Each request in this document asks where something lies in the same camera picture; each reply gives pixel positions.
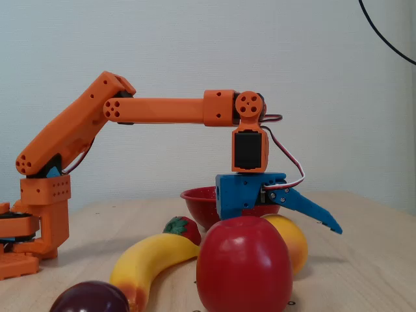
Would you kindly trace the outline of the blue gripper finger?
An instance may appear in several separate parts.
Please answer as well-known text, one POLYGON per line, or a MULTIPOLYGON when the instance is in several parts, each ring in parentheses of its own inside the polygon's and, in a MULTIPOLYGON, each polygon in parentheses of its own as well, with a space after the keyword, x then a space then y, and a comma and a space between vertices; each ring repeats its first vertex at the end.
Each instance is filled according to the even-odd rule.
POLYGON ((335 233, 343 233, 341 226, 329 211, 302 196, 294 188, 267 190, 266 194, 274 203, 313 218, 335 233))

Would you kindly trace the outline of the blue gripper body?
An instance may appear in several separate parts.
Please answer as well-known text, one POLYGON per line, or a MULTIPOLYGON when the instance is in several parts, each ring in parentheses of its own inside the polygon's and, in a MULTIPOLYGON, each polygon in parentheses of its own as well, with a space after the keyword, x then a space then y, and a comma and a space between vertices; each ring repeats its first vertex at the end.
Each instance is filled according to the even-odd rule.
POLYGON ((278 204, 268 198, 265 185, 284 183, 284 173, 227 174, 216 176, 216 210, 221 220, 239 216, 278 213, 278 204))

